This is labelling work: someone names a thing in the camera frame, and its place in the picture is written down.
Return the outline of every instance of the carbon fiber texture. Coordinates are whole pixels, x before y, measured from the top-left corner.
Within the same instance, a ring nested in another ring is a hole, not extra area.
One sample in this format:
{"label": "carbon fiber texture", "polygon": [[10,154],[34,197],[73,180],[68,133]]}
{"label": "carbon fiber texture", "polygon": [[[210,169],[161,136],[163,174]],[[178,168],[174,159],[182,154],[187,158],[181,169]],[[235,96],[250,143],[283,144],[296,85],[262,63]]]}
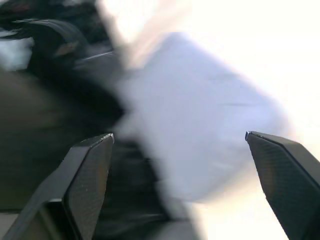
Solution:
{"label": "carbon fiber texture", "polygon": [[105,198],[111,147],[104,140],[93,147],[67,194],[67,206],[83,240],[91,240]]}
{"label": "carbon fiber texture", "polygon": [[266,199],[288,238],[316,239],[309,235],[319,223],[320,189],[281,146],[255,135],[247,141]]}

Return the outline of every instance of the white cloth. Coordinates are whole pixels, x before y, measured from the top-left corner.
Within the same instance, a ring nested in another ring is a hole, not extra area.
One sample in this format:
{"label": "white cloth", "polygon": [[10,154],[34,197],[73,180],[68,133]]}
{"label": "white cloth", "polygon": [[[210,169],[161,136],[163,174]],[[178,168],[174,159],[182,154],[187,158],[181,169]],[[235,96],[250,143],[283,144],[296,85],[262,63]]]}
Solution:
{"label": "white cloth", "polygon": [[286,137],[276,104],[182,33],[117,87],[128,111],[118,136],[137,140],[183,201],[218,191],[253,161],[246,131]]}

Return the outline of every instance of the white fabric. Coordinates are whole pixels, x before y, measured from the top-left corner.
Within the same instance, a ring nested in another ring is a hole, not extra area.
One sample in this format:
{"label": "white fabric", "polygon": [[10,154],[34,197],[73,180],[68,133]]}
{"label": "white fabric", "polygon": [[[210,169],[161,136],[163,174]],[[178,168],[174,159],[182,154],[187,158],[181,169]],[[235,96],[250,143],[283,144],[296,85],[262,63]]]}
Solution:
{"label": "white fabric", "polygon": [[246,131],[286,137],[277,106],[241,76],[172,33],[120,82],[130,112],[118,136],[138,139],[174,198],[199,201],[253,161]]}

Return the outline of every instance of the overexposed background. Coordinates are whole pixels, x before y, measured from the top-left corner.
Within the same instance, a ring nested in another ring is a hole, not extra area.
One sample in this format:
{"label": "overexposed background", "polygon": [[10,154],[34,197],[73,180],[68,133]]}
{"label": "overexposed background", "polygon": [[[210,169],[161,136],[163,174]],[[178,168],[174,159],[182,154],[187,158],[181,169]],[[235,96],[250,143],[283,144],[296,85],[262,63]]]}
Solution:
{"label": "overexposed background", "polygon": [[[99,0],[128,68],[144,65],[169,32],[182,31],[276,101],[290,138],[320,159],[320,3],[315,0]],[[203,239],[287,239],[254,165],[193,205]]]}

